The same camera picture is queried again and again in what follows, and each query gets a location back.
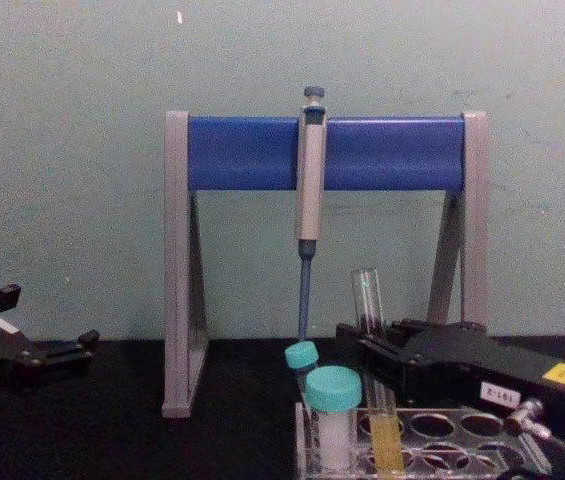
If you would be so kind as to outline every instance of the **blue pipette holder bar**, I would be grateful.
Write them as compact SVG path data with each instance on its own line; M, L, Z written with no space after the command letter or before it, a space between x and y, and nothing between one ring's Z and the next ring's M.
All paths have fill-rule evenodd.
M326 190L446 192L428 321L446 322L458 254L462 319L487 321L488 135L482 112L328 120ZM296 117L166 114L165 417L190 415L208 343L194 193L294 190L297 142Z

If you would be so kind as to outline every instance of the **white liquid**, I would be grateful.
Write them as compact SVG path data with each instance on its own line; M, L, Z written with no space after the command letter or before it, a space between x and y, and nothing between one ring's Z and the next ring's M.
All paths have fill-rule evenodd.
M345 470L351 466L349 412L318 413L322 468Z

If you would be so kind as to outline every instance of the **white label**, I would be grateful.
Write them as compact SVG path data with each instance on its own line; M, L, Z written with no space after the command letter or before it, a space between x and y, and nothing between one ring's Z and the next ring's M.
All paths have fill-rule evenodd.
M520 405L520 392L498 387L488 382L482 382L480 398L509 408L517 408Z
M15 328L13 325L11 325L3 318L0 318L0 328L5 332L10 333L11 335L13 335L14 333L18 333L20 331L19 329Z

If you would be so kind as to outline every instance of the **teal wall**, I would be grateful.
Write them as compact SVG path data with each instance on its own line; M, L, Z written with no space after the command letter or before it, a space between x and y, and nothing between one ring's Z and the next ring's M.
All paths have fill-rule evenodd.
M491 331L565 333L565 2L512 0L0 2L0 284L24 287L5 317L161 337L164 112L296 115L306 84L331 115L488 111ZM389 320L423 318L441 203L326 194L310 332L352 318L369 265ZM293 194L200 206L212 335L292 336Z

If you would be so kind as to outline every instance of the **test tube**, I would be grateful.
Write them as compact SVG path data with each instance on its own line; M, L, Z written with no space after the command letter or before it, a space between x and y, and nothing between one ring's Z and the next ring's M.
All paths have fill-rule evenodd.
M365 374L364 393L371 427L375 468L378 473L384 475L403 472L400 424L393 390L373 376Z
M318 366L318 351L315 344L310 341L294 343L284 350L284 356L286 364L295 373L302 402L310 414L311 409L306 403L306 376Z
M367 335L384 337L384 317L377 269L353 270L351 280L358 328Z
M350 470L356 460L360 376L346 367L316 368L306 377L306 399L311 406L311 429L318 440L321 470Z

